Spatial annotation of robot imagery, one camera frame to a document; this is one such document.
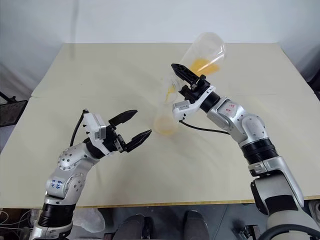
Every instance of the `table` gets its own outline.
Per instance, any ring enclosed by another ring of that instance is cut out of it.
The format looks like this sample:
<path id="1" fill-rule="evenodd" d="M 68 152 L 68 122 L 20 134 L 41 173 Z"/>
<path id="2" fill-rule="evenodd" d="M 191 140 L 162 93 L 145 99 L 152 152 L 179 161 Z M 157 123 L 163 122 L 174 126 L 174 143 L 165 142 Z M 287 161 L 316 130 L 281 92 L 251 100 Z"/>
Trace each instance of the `table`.
<path id="1" fill-rule="evenodd" d="M 69 145 L 83 108 L 99 113 L 105 122 L 137 109 L 131 123 L 117 129 L 126 141 L 152 128 L 161 73 L 168 69 L 166 62 L 179 61 L 187 47 L 65 44 L 0 155 L 0 205 L 34 208 L 43 204 L 45 182 Z M 305 198 L 320 198 L 318 99 L 276 44 L 228 44 L 227 48 L 225 66 L 213 83 L 217 92 L 264 120 Z M 68 58 L 70 52 L 74 58 Z M 201 111 L 188 123 L 216 128 Z M 75 143 L 84 138 L 79 129 Z M 153 132 L 134 151 L 102 158 L 89 172 L 77 206 L 252 203 L 253 178 L 247 166 L 230 136 L 181 125 L 174 135 Z"/>

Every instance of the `floor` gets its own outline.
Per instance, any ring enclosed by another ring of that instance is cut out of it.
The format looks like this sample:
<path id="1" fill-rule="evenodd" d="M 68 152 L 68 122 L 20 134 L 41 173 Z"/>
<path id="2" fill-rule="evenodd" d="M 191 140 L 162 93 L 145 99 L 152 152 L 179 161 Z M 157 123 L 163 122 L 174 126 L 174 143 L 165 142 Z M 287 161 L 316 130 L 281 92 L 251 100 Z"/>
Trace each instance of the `floor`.
<path id="1" fill-rule="evenodd" d="M 69 239 L 102 238 L 104 233 L 114 232 L 126 218 L 143 214 L 145 217 L 152 217 L 157 238 L 180 240 L 187 210 L 196 210 L 203 215 L 211 240 L 240 240 L 233 230 L 245 225 L 259 225 L 261 232 L 266 230 L 267 216 L 260 213 L 255 204 L 119 207 L 99 209 L 106 222 L 104 231 L 90 233 L 75 226 Z"/>

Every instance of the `black cable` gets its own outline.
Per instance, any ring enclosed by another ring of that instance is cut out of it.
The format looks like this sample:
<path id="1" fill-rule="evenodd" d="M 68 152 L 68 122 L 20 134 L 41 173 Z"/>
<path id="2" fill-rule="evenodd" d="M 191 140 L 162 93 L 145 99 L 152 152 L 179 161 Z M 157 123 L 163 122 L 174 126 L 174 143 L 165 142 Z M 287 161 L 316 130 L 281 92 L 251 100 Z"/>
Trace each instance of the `black cable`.
<path id="1" fill-rule="evenodd" d="M 227 134 L 230 135 L 228 132 L 226 131 L 220 131 L 220 130 L 214 130 L 214 129 L 207 129 L 207 128 L 201 128 L 201 127 L 197 127 L 197 126 L 192 126 L 182 120 L 179 121 L 179 123 L 182 123 L 183 125 L 192 128 L 192 129 L 197 129 L 197 130 L 201 130 L 201 131 L 207 131 L 207 132 L 215 132 L 215 133 L 220 133 L 220 134 Z"/>
<path id="2" fill-rule="evenodd" d="M 80 119 L 79 119 L 79 121 L 77 122 L 77 124 L 75 125 L 75 128 L 74 128 L 73 133 L 72 133 L 72 137 L 71 137 L 71 141 L 70 141 L 70 147 L 72 147 L 72 146 L 74 145 L 74 141 L 75 141 L 75 137 L 76 137 L 78 128 L 79 128 L 82 120 L 84 119 L 84 114 L 86 114 L 86 113 L 88 113 L 88 110 L 82 110 Z"/>
<path id="3" fill-rule="evenodd" d="M 259 237 L 258 240 L 271 240 L 275 236 L 283 233 L 288 233 L 289 231 L 303 232 L 315 238 L 320 238 L 320 231 L 317 231 L 310 227 L 296 224 L 282 224 L 268 229 Z"/>

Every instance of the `table edge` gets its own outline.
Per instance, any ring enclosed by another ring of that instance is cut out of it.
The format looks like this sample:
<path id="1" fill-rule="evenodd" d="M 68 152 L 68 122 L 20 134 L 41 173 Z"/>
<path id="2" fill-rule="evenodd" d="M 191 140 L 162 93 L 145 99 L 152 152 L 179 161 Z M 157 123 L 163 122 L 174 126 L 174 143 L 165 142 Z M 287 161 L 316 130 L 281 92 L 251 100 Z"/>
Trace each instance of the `table edge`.
<path id="1" fill-rule="evenodd" d="M 305 196 L 304 200 L 318 200 L 320 195 Z M 254 199 L 244 200 L 219 200 L 219 201 L 181 201 L 181 202 L 159 202 L 159 203 L 137 203 L 137 204 L 115 204 L 115 205 L 91 205 L 76 206 L 76 208 L 129 208 L 129 207 L 157 207 L 157 206 L 183 206 L 183 205 L 210 205 L 210 204 L 254 204 Z M 8 209 L 41 209 L 41 207 L 4 207 Z"/>

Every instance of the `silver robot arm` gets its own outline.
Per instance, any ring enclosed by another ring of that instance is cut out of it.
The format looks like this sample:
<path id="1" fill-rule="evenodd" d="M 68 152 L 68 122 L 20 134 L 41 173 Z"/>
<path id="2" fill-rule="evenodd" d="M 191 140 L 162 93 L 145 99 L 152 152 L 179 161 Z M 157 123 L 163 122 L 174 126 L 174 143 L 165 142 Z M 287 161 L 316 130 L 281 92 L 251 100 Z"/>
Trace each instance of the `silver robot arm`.
<path id="1" fill-rule="evenodd" d="M 261 240 L 309 240 L 320 238 L 317 223 L 303 211 L 304 196 L 285 160 L 270 141 L 262 119 L 227 97 L 220 97 L 206 77 L 198 77 L 185 66 L 171 65 L 175 74 L 189 83 L 180 93 L 185 101 L 173 105 L 173 116 L 182 122 L 202 109 L 218 127 L 238 143 L 255 177 L 250 187 L 257 208 L 269 215 Z"/>
<path id="2" fill-rule="evenodd" d="M 141 145 L 151 134 L 151 130 L 133 137 L 125 143 L 116 133 L 116 126 L 131 119 L 137 110 L 125 111 L 109 120 L 106 126 L 100 115 L 83 110 L 73 132 L 70 147 L 59 156 L 57 167 L 46 182 L 46 193 L 42 213 L 35 222 L 29 239 L 64 240 L 70 234 L 73 211 L 85 186 L 89 170 L 104 156 L 114 152 L 130 152 Z M 88 138 L 73 146 L 77 129 L 83 127 Z"/>

